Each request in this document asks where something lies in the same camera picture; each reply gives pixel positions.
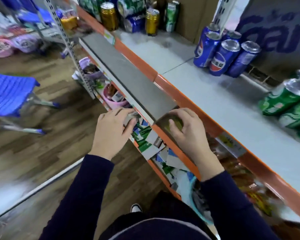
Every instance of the metal leg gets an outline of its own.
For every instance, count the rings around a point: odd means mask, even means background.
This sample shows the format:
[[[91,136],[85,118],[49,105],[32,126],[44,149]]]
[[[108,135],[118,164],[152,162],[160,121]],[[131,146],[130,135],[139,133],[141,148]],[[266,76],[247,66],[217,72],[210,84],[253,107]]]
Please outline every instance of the metal leg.
[[[42,129],[23,128],[20,125],[16,124],[15,122],[4,117],[0,117],[0,120],[2,120],[6,124],[3,125],[2,127],[7,130],[21,131],[21,132],[35,133],[35,134],[42,134],[42,135],[46,134]]]
[[[36,94],[32,93],[30,97],[28,98],[29,100],[33,100],[34,104],[40,104],[40,105],[47,105],[47,106],[52,106],[56,108],[60,108],[60,104],[56,102],[51,102],[51,101],[46,101],[43,99],[40,99]]]

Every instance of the white shelf surface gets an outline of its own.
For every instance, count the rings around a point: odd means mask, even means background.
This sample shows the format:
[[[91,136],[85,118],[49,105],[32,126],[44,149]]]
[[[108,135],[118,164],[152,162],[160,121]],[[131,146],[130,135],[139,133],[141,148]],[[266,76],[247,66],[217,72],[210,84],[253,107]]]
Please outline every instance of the white shelf surface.
[[[144,33],[116,30],[114,35],[159,74],[164,74],[195,56],[196,45],[175,32],[159,31],[157,36],[151,37]]]
[[[260,86],[242,77],[212,76],[192,60],[164,78],[300,193],[300,142],[260,113]]]

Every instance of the pepsi logo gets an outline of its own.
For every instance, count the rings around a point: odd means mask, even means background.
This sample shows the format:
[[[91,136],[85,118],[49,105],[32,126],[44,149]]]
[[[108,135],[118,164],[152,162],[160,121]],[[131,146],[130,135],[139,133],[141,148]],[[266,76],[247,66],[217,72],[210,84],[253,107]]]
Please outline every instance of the pepsi logo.
[[[202,55],[204,51],[204,46],[202,44],[202,40],[199,41],[199,44],[198,44],[198,47],[197,47],[197,51],[196,51],[196,54],[195,54],[195,57],[198,58]]]
[[[221,55],[219,52],[216,52],[216,55],[211,61],[210,70],[213,72],[218,72],[222,68],[224,68],[225,64],[226,64],[226,60],[223,57],[223,55]]]

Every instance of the person's right hand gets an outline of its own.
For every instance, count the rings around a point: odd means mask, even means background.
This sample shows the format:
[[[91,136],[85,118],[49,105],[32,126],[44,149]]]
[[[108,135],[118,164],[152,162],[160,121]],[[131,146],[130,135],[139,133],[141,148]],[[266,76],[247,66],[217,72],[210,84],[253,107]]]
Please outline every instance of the person's right hand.
[[[224,171],[221,163],[210,150],[204,125],[198,115],[188,108],[173,109],[170,114],[178,116],[183,127],[180,131],[172,119],[170,131],[179,147],[194,161],[201,181],[208,180]]]

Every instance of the price tag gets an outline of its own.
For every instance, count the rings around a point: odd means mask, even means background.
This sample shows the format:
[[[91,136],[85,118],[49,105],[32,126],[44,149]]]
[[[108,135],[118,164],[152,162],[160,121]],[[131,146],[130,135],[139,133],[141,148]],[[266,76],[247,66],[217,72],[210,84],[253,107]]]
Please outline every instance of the price tag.
[[[247,150],[242,147],[232,136],[227,132],[222,132],[216,140],[223,145],[234,157],[238,158],[245,154]]]
[[[108,40],[108,42],[112,45],[115,45],[116,39],[114,38],[114,36],[106,29],[104,29],[104,35],[106,40]]]

